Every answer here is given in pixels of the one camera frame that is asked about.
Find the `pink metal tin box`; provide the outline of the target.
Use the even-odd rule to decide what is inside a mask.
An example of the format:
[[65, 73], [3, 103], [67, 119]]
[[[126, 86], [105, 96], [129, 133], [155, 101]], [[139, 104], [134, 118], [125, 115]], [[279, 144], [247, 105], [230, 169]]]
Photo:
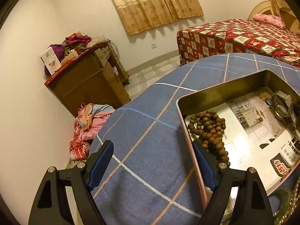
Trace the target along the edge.
[[214, 182], [192, 143], [199, 136], [190, 130], [197, 114], [216, 111], [225, 120], [223, 142], [230, 166], [255, 167], [268, 194], [274, 192], [299, 165], [299, 93], [271, 70], [262, 70], [199, 90], [176, 103], [196, 170], [204, 206]]

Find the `white product box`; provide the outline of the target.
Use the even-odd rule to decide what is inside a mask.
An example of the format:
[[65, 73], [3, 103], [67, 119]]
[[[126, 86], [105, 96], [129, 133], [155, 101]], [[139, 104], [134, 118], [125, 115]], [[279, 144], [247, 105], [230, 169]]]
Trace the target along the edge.
[[61, 62], [57, 58], [52, 47], [48, 47], [46, 51], [40, 55], [40, 57], [50, 75], [53, 75], [61, 67]]

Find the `pink pillow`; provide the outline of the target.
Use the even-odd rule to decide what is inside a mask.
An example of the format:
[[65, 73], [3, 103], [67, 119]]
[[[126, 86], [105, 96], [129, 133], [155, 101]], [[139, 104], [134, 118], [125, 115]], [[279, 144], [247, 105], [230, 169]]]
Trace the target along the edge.
[[275, 16], [275, 15], [267, 15], [267, 14], [258, 13], [258, 14], [253, 15], [252, 19], [257, 22], [271, 24], [280, 29], [286, 29], [286, 24], [285, 24], [284, 20], [281, 17]]

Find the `red patchwork bedspread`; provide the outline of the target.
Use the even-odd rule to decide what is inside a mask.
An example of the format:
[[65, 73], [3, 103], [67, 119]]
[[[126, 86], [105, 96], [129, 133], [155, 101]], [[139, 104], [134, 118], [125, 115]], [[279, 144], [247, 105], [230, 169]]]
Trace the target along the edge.
[[251, 53], [299, 67], [299, 35], [258, 21], [206, 23], [179, 30], [176, 39], [182, 66], [217, 54]]

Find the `clothes pile on cabinet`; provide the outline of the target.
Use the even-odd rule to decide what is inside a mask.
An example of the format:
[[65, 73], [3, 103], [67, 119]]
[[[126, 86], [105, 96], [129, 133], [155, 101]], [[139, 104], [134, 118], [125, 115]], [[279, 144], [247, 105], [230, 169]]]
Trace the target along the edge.
[[52, 44], [51, 47], [59, 60], [62, 60], [71, 52], [75, 51], [78, 54], [86, 51], [88, 48], [94, 47], [101, 43], [109, 43], [110, 40], [105, 36], [93, 37], [74, 33], [66, 37], [62, 44]]

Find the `cream wooden headboard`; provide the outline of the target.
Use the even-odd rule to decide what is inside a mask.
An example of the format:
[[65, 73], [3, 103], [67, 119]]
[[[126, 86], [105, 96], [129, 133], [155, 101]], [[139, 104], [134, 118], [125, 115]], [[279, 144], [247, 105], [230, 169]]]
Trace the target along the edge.
[[248, 20], [252, 20], [255, 14], [275, 15], [281, 17], [286, 28], [295, 34], [299, 34], [299, 20], [285, 0], [268, 0], [258, 4]]

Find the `pile of clothes on floor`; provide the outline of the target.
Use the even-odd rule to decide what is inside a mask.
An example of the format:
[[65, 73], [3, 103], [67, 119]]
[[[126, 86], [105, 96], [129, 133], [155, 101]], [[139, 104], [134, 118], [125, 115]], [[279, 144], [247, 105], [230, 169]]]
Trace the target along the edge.
[[115, 109], [107, 104], [80, 105], [74, 122], [73, 139], [69, 145], [71, 160], [82, 161], [88, 158], [92, 141], [114, 111]]

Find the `beige patterned curtain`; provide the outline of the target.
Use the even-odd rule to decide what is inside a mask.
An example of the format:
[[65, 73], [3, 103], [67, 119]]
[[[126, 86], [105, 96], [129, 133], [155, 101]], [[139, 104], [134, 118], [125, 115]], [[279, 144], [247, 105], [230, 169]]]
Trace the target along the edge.
[[199, 0], [113, 0], [129, 36], [203, 15]]

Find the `flat red box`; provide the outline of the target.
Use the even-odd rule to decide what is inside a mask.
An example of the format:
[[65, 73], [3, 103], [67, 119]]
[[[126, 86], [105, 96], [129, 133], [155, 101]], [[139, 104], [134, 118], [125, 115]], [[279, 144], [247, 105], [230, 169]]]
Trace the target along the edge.
[[66, 68], [70, 67], [76, 61], [77, 57], [74, 57], [67, 62], [65, 62], [53, 75], [51, 75], [44, 83], [45, 86], [48, 86], [49, 83], [56, 78], [59, 74], [61, 74]]

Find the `blue plaid tablecloth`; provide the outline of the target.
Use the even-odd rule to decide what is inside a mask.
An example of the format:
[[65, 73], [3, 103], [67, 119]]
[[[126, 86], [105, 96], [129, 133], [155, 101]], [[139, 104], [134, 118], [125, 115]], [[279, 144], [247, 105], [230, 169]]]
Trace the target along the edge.
[[110, 140], [114, 155], [94, 201], [107, 224], [197, 224], [202, 203], [176, 108], [179, 97], [269, 69], [299, 90], [299, 68], [255, 54], [206, 57], [170, 72], [117, 109], [91, 152]]

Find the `brown wooden cabinet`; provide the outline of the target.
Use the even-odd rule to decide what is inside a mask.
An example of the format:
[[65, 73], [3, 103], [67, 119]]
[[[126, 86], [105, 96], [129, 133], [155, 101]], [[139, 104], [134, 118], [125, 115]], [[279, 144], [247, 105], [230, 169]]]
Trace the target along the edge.
[[129, 75], [109, 43], [88, 48], [54, 78], [47, 88], [77, 116], [82, 103], [108, 104], [117, 109], [128, 102]]

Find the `wall socket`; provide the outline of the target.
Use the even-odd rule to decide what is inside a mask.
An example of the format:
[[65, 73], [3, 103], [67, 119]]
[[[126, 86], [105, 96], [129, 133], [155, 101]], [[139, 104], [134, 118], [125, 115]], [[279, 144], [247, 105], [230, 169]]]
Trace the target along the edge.
[[151, 44], [151, 48], [154, 49], [154, 48], [157, 48], [157, 45], [155, 43]]

